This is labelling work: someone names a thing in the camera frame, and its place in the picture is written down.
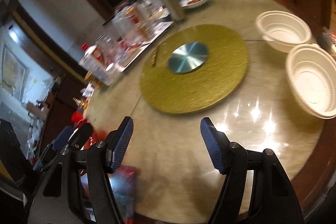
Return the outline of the red cup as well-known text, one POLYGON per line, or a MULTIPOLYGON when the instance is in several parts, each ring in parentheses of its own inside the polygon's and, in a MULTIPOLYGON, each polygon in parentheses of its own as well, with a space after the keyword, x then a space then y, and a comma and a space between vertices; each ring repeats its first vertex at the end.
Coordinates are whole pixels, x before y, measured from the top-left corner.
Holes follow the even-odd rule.
POLYGON ((82 113, 80 113, 80 112, 78 112, 78 111, 75 111, 75 112, 72 114, 71 121, 72 121, 74 124, 78 124, 82 119, 83 119, 83 115, 82 115, 82 113))

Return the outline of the brown jar gold lid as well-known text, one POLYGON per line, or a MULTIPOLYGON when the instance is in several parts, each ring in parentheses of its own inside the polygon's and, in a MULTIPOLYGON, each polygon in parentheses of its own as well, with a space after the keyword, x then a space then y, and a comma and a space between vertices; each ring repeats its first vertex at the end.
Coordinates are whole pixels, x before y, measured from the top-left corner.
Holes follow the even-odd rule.
POLYGON ((85 75, 85 78, 84 80, 86 80, 88 83, 90 83, 94 88, 100 88, 103 83, 97 79, 93 74, 92 72, 88 72, 86 75, 85 75))

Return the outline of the clear plastic bottle white label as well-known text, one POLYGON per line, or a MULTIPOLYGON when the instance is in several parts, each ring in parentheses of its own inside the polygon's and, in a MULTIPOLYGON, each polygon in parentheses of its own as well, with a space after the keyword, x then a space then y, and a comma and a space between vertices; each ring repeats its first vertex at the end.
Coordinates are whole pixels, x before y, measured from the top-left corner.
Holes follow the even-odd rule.
POLYGON ((107 66, 105 65, 104 56, 100 48, 96 44, 89 46, 87 43, 84 43, 81 49, 84 51, 84 56, 79 61, 79 65, 88 72, 92 72, 104 85, 109 86, 113 80, 108 80, 105 72, 107 66))

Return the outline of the gold glitter round turntable mat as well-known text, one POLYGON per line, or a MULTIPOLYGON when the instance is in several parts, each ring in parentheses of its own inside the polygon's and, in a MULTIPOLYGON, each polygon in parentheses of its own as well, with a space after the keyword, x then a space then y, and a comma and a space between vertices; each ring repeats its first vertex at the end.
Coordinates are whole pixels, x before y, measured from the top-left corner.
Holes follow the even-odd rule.
POLYGON ((140 77, 142 97, 162 113, 199 112, 240 85, 248 59, 245 41, 225 26, 201 24, 178 31, 145 61, 140 77))

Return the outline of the gold wrapped stick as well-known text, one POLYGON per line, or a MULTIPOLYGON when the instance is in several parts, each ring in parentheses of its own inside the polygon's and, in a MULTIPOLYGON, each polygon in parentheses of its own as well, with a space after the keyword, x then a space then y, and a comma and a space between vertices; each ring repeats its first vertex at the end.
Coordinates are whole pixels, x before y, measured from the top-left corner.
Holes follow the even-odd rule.
POLYGON ((154 49, 154 52, 153 52, 153 55, 151 57, 151 66, 152 67, 155 67, 158 51, 159 51, 159 45, 156 45, 155 49, 154 49))

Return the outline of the clear glass jar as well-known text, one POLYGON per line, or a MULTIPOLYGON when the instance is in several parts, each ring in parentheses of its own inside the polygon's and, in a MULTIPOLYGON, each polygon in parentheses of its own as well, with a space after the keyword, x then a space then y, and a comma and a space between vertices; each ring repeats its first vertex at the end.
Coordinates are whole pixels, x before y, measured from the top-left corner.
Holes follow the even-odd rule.
POLYGON ((120 62, 123 56, 123 49, 108 31, 105 31, 98 37, 96 46, 100 48, 106 66, 120 62))

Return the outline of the silver metal turntable disc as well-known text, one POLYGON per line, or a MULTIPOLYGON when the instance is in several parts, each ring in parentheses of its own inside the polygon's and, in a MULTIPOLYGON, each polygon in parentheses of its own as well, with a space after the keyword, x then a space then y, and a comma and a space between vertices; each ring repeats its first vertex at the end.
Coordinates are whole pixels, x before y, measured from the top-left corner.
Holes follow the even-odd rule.
POLYGON ((168 59, 168 68, 175 74, 186 74, 200 68, 208 59, 209 50, 200 42, 189 42, 176 48, 168 59))

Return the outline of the cream plastic bowl near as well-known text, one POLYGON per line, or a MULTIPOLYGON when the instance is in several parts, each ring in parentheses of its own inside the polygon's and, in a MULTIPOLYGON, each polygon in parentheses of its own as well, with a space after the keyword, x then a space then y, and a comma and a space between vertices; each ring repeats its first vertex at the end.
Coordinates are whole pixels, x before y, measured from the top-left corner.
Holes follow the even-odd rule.
POLYGON ((293 48, 286 76, 299 106, 319 119, 335 118, 335 60, 317 44, 293 48))

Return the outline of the cream plastic bowl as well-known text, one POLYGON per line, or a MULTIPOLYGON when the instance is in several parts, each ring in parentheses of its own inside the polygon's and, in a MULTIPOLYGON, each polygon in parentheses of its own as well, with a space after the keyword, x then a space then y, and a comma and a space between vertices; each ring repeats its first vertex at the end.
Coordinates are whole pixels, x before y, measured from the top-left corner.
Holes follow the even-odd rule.
POLYGON ((311 43, 311 29, 298 16, 285 11, 266 11, 255 21, 263 39, 273 49, 289 53, 293 48, 311 43))
POLYGON ((335 60, 317 44, 293 48, 286 76, 299 106, 319 119, 335 118, 335 60))

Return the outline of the cream plastic bowl far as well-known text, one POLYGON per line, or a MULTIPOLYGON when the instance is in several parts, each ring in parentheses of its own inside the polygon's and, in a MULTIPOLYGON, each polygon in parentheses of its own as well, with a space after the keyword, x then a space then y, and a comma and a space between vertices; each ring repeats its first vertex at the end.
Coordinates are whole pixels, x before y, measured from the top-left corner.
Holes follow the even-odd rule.
POLYGON ((311 43, 311 29, 298 16, 285 11, 266 11, 255 21, 263 39, 273 49, 289 53, 293 48, 311 43))

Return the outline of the blue white plate with food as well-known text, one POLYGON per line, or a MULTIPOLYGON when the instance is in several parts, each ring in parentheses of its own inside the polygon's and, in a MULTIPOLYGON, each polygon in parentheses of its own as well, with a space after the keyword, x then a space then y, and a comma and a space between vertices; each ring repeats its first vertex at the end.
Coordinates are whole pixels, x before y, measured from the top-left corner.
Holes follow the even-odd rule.
POLYGON ((208 0, 181 0, 180 6, 184 9, 193 9, 205 4, 208 0))

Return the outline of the steel thermos flask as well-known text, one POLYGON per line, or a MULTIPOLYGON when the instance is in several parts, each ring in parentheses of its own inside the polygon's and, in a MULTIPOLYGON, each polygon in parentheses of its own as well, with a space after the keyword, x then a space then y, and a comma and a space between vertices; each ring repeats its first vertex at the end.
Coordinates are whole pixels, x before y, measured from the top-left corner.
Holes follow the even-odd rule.
POLYGON ((185 12, 181 8, 178 0, 161 0, 163 4, 168 8, 171 17, 175 21, 181 21, 185 19, 185 12))

